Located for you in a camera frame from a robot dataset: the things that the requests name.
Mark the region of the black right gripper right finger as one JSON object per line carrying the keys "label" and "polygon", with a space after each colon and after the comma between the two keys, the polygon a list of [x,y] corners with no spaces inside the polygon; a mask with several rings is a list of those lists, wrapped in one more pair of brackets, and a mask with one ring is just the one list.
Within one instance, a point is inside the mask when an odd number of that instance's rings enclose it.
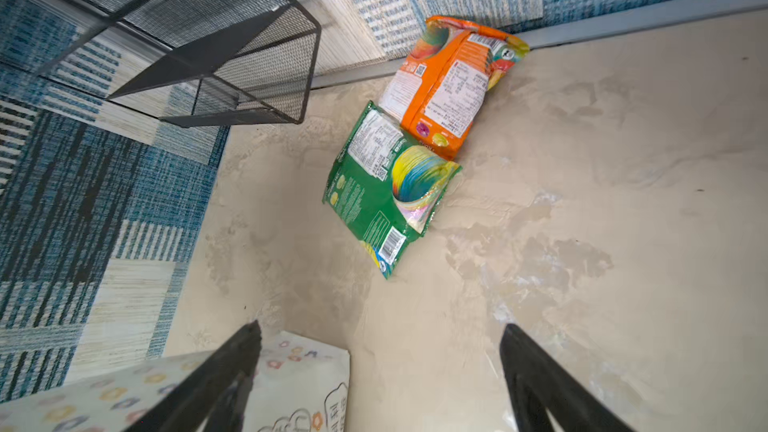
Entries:
{"label": "black right gripper right finger", "polygon": [[520,431],[630,429],[516,324],[505,326],[500,359]]}

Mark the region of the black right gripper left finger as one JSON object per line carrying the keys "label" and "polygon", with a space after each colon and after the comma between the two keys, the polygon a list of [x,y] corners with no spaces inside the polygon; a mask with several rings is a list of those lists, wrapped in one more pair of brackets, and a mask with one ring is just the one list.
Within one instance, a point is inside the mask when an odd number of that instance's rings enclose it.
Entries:
{"label": "black right gripper left finger", "polygon": [[241,431],[262,350],[254,320],[216,349],[130,431]]}

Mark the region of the white paper bag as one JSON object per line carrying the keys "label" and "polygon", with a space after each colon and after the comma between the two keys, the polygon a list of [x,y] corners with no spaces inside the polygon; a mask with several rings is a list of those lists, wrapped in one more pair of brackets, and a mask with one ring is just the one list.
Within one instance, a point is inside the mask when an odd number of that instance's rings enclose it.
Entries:
{"label": "white paper bag", "polygon": [[[13,399],[4,431],[123,431],[179,389],[211,352],[153,359]],[[251,378],[224,395],[245,431],[342,431],[350,382],[347,350],[287,331],[261,347]]]}

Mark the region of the green rainbow snack bag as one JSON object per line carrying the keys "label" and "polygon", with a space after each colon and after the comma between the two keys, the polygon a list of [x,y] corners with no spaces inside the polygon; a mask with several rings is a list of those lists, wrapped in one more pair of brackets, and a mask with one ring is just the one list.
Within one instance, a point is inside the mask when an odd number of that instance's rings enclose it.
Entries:
{"label": "green rainbow snack bag", "polygon": [[389,278],[460,171],[370,101],[333,162],[322,202]]}

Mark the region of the orange green snack bag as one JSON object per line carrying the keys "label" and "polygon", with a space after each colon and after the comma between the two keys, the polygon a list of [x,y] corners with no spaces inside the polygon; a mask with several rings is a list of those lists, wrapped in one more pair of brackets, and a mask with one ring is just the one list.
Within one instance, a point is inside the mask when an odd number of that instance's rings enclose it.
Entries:
{"label": "orange green snack bag", "polygon": [[514,35],[432,16],[378,106],[425,146],[452,160],[487,92],[529,51]]}

